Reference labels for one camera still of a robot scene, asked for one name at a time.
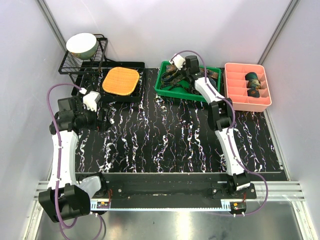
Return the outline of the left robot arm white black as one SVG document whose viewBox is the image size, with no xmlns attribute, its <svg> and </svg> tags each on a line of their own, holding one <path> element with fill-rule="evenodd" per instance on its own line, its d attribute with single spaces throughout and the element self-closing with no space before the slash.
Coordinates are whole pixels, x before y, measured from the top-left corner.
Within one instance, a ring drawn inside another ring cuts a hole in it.
<svg viewBox="0 0 320 240">
<path fill-rule="evenodd" d="M 103 132 L 109 127 L 103 120 L 105 114 L 97 112 L 99 100 L 99 96 L 59 99 L 58 112 L 52 114 L 52 170 L 47 190 L 39 193 L 38 200 L 54 223 L 88 215 L 91 199 L 103 198 L 108 193 L 102 173 L 89 174 L 80 182 L 75 173 L 80 131 Z"/>
</svg>

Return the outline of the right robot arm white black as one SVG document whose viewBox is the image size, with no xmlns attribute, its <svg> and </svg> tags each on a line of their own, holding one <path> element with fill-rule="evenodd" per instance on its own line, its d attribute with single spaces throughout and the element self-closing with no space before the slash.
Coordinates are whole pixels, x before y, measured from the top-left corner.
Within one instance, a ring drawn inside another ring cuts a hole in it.
<svg viewBox="0 0 320 240">
<path fill-rule="evenodd" d="M 176 54 L 170 63 L 188 79 L 208 103 L 207 122 L 219 140 L 226 162 L 227 192 L 230 197 L 239 198 L 251 182 L 240 163 L 241 158 L 234 138 L 235 111 L 231 99 L 222 96 L 212 85 L 206 67 L 201 72 L 196 55 L 183 57 Z"/>
</svg>

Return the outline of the blue yellow floral tie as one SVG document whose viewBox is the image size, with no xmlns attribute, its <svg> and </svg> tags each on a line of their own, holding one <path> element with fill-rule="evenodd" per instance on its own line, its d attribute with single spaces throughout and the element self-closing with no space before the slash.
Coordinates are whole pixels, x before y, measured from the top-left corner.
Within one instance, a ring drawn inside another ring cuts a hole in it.
<svg viewBox="0 0 320 240">
<path fill-rule="evenodd" d="M 165 72 L 160 76 L 161 87 L 168 87 L 179 84 L 181 81 L 186 81 L 183 76 L 176 72 Z"/>
</svg>

